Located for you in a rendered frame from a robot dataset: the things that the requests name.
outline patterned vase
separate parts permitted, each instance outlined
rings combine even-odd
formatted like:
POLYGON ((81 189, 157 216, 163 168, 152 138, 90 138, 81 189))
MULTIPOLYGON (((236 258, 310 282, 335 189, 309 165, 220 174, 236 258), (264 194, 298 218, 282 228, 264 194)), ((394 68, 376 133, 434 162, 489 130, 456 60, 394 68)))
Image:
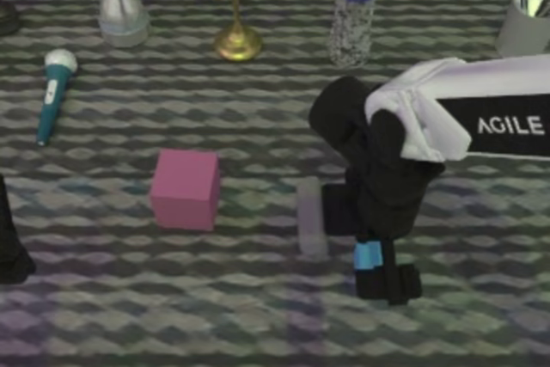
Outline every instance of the patterned vase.
POLYGON ((335 0, 331 60, 340 67, 365 64, 370 55, 376 0, 335 0))

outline pink cube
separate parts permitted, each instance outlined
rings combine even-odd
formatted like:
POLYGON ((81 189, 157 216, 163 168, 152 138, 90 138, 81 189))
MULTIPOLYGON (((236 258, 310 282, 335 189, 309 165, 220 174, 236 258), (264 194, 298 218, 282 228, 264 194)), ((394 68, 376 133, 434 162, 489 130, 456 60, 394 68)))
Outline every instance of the pink cube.
POLYGON ((161 150, 149 193, 159 226, 212 231, 219 193, 216 153, 161 150))

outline dark object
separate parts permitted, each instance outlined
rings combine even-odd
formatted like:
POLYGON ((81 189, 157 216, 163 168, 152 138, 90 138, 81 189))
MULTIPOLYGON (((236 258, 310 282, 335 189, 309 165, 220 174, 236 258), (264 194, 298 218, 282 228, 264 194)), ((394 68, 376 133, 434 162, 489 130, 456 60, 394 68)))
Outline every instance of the dark object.
POLYGON ((21 28, 17 9, 10 2, 0 0, 0 36, 12 34, 21 28))
POLYGON ((380 241, 383 264, 356 270, 357 295, 397 305, 420 297, 422 286, 413 265, 395 263, 394 240, 412 230, 426 188, 444 165, 400 157, 406 131, 393 113, 379 111, 367 123, 365 102, 376 89, 340 78, 315 100, 309 125, 349 163, 344 184, 322 188, 325 232, 380 241))
POLYGON ((17 236, 8 192, 0 175, 0 284, 22 284, 35 272, 36 265, 17 236))

